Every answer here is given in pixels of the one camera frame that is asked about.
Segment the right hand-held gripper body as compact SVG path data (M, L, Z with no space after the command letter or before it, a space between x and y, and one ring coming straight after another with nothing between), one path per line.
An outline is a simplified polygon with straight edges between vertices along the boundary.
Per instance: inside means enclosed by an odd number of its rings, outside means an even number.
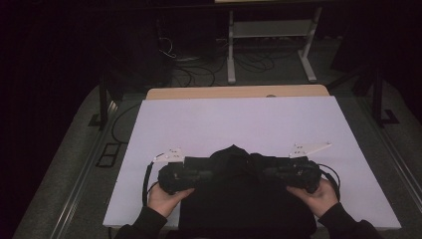
M328 180L332 180L332 176L321 170L321 164L310 160L309 156L330 146L330 142L297 142L287 158L275 158L271 162L267 168L267 177L280 179L287 186L304 189L313 194L319 188L322 176Z

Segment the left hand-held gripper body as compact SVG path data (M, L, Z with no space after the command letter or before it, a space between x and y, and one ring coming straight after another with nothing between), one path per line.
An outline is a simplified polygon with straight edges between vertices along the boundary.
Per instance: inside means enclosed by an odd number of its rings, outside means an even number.
M157 155L153 162L164 163L158 171L158 183L167 194L175 194L189 188L194 188L200 179L200 172L188 168L184 164L185 155L180 148L169 149Z

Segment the black metal stand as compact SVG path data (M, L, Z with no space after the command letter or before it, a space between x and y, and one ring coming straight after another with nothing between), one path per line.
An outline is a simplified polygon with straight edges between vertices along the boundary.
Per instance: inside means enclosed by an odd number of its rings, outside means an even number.
M364 97L369 90L372 90L371 115L377 125L384 128L386 124L399 123L398 118L392 110L385 110L382 107L383 79L381 78L378 67L369 64L361 65L327 84L325 87L329 91L332 91L354 78L356 78L356 81L351 88L351 91L355 96Z
M123 84L114 73L103 73L99 80L100 112L93 115L89 126L98 126L103 130L108 121L108 106L111 101L120 101L123 97Z

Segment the metal floor rail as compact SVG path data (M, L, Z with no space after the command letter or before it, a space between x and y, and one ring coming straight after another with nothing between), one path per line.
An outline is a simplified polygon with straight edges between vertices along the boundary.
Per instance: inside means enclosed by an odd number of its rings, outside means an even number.
M370 106L368 102L363 98L358 98L357 102L361 107L361 110L365 114L367 120L372 125L374 131L377 133L378 137L381 139L384 148L390 155L392 163L395 170L398 173L401 181L404 184L404 187L407 189L412 200L414 201L418 211L422 214L422 186L417 182L415 176L410 171L410 168L405 163L402 155L399 150L394 145L390 135L387 131L380 126L380 124L372 117L370 112Z
M84 101L74 117L51 167L53 182L62 186L58 191L62 204L49 239L65 238L106 138L107 124L101 126L101 113L105 113L107 119L114 116L116 109L114 101L104 106Z

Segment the white foam board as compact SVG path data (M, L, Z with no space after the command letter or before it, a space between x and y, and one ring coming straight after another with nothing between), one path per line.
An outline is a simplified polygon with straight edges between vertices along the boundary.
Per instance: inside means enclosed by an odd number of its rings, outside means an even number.
M298 144L322 143L311 160L340 177L340 201L356 220L380 230L400 223L333 97L145 100L105 214L104 225L131 224L141 208L143 178L155 157L173 148L205 157L237 145L287 156Z

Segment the person's right hand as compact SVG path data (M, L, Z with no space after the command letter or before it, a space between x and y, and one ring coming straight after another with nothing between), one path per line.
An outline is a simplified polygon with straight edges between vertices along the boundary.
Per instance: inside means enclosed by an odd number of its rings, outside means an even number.
M317 218L324 216L338 202L331 183L326 179L319 181L319 187L314 193L291 186L287 190L306 204Z

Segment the black tank top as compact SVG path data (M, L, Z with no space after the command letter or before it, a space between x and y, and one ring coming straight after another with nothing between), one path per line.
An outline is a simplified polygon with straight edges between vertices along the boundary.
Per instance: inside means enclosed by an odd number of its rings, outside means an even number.
M185 236L310 239L316 232L309 208L282 183L261 181L251 154L232 145L209 156L212 179L181 202L179 230ZM200 170L196 159L185 165Z

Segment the white metal stand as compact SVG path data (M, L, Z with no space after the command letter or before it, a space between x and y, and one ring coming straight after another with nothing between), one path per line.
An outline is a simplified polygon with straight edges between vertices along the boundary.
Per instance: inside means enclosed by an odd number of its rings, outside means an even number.
M266 37L305 37L305 45L298 50L303 69L310 83L317 81L317 76L308 59L322 8L317 7L310 19L304 20L276 20L276 21L235 21L234 12L229 12L228 26L228 57L227 77L228 84L236 83L234 40L245 38Z

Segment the person's left hand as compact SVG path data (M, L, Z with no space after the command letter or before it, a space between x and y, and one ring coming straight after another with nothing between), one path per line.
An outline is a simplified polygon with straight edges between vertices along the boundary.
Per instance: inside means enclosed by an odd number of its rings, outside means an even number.
M167 218L174 208L193 192L194 189L189 188L170 195L166 193L158 183L156 183L149 191L147 206L159 213L161 216Z

